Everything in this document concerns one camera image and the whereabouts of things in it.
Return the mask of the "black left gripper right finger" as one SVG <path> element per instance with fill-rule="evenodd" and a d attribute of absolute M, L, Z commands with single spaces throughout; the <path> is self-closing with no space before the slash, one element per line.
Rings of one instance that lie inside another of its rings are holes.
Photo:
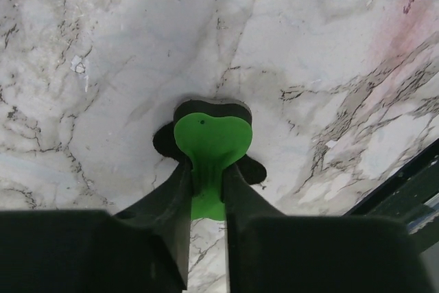
<path fill-rule="evenodd" d="M 433 292 L 407 229 L 387 218 L 285 215 L 236 165 L 223 175 L 231 292 Z"/>

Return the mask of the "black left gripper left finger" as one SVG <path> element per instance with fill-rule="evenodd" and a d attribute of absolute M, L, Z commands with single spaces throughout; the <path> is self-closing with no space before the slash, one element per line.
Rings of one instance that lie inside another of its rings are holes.
<path fill-rule="evenodd" d="M 187 289 L 191 165 L 130 207 L 1 213 L 2 292 Z"/>

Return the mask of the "green black whiteboard eraser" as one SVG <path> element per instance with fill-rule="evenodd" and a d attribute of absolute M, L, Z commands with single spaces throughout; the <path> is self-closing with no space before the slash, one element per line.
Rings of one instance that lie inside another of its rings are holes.
<path fill-rule="evenodd" d="M 222 174 L 232 164 L 249 185 L 266 179 L 266 168 L 247 155 L 252 137 L 252 113 L 245 103 L 205 97 L 182 100 L 172 121 L 154 133 L 152 142 L 159 154 L 191 163 L 192 220 L 226 219 Z"/>

